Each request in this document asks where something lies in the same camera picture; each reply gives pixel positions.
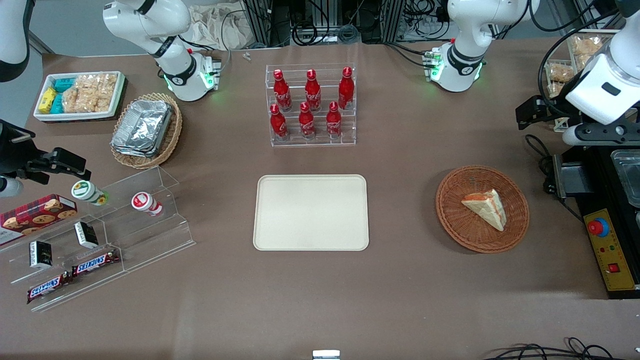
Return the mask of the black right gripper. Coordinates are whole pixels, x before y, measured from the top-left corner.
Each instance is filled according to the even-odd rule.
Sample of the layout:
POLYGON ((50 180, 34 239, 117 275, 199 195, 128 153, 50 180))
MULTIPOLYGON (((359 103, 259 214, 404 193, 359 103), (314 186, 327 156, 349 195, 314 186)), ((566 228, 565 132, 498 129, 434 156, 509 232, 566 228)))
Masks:
POLYGON ((87 160, 64 148, 56 147, 41 159, 46 151, 37 148, 35 133, 0 121, 0 173, 9 177, 20 177, 41 185, 50 182, 48 170, 54 174, 68 174, 89 182, 92 172, 86 168, 87 160))

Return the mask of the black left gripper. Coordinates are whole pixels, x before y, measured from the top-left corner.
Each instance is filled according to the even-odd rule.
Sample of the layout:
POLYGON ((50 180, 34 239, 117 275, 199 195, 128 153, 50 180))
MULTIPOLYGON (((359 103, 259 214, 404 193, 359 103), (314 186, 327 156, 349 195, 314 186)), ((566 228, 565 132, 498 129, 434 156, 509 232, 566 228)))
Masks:
MULTIPOLYGON (((554 121, 554 115, 542 96, 531 96, 516 108, 516 122, 520 131, 541 122, 554 121)), ((619 118, 610 124, 602 124, 586 118, 574 130, 578 138, 638 138, 640 126, 637 121, 619 118)))

